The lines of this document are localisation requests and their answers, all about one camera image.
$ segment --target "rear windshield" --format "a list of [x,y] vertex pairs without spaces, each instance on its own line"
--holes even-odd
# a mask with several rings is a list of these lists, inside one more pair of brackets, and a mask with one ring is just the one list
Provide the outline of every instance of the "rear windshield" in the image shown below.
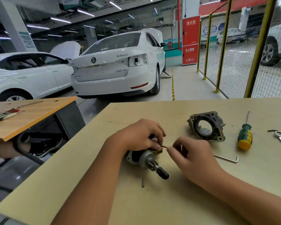
[[104,50],[113,50],[118,48],[137,46],[140,40],[140,36],[141,33],[138,32],[107,37],[105,39],[97,41],[82,55],[92,54]]

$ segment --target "yellow fence post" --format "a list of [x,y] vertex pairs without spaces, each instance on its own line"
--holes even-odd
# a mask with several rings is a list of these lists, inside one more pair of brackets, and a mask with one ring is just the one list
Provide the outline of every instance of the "yellow fence post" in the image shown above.
[[256,81],[256,77],[257,77],[257,73],[258,73],[258,69],[259,69],[259,64],[261,61],[262,52],[263,52],[264,46],[266,44],[266,38],[269,33],[271,19],[273,17],[275,4],[276,4],[276,0],[268,0],[268,2],[266,4],[266,9],[264,11],[264,16],[263,16],[263,20],[262,20],[262,24],[261,24],[261,28],[260,28],[260,33],[259,33],[259,37],[258,37],[258,41],[257,41],[257,45],[256,45],[256,50],[255,50],[255,54],[253,57],[246,90],[244,92],[244,98],[251,98],[251,96],[252,96],[253,88],[255,85],[255,81]]
[[228,34],[228,26],[229,26],[229,19],[230,19],[231,3],[232,3],[232,0],[228,0],[228,2],[227,2],[226,19],[225,19],[225,26],[224,26],[224,33],[223,33],[223,41],[222,41],[221,54],[220,54],[220,61],[219,61],[219,66],[218,66],[217,80],[216,80],[216,85],[215,85],[214,93],[221,93],[220,92],[220,82],[221,82],[221,75],[222,75],[224,55],[225,55],[225,48],[226,48],[226,41],[227,41],[227,34]]
[[209,40],[210,40],[210,28],[211,28],[211,16],[212,13],[209,14],[208,17],[208,30],[207,30],[207,41],[206,41],[206,53],[205,53],[205,64],[204,64],[204,77],[203,80],[206,80],[206,72],[207,72],[207,60],[208,60],[208,52],[209,52]]
[[199,30],[199,47],[198,47],[197,73],[199,72],[199,60],[200,60],[200,49],[201,49],[201,30],[202,30],[202,21],[200,21],[200,30]]

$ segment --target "tire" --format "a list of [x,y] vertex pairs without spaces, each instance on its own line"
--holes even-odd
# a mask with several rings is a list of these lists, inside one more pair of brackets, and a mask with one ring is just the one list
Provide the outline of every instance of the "tire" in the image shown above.
[[260,64],[264,66],[273,66],[280,60],[281,57],[279,57],[277,42],[272,38],[268,38],[262,52]]
[[154,87],[150,90],[151,94],[158,94],[160,92],[160,78],[159,78],[159,69],[156,67],[156,80]]
[[23,92],[11,90],[5,91],[0,94],[0,102],[4,101],[17,101],[17,100],[29,100],[31,97]]
[[164,72],[167,69],[167,63],[165,62],[165,67],[163,68],[162,72]]

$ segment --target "parked car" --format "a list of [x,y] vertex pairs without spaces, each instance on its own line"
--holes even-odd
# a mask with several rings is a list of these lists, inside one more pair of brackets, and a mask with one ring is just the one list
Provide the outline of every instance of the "parked car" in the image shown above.
[[[223,43],[223,34],[224,31],[221,31],[217,37],[216,37],[216,44],[222,44]],[[238,28],[230,28],[228,29],[227,34],[227,43],[231,42],[243,42],[247,39],[246,31],[241,31]]]
[[79,56],[80,45],[62,43],[50,53],[0,54],[0,102],[39,99],[71,86],[69,60]]
[[69,63],[77,96],[158,94],[159,75],[166,69],[164,45],[161,31],[154,28],[97,41]]
[[206,43],[207,43],[207,37],[204,34],[201,34],[201,46],[206,47]]
[[273,66],[281,60],[281,24],[269,29],[260,64]]

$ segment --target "open car hood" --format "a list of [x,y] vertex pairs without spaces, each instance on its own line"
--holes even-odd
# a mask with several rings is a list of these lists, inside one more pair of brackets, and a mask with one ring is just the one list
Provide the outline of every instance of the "open car hood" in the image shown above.
[[79,57],[80,44],[75,41],[67,41],[54,47],[50,54],[59,56],[64,59],[75,59]]

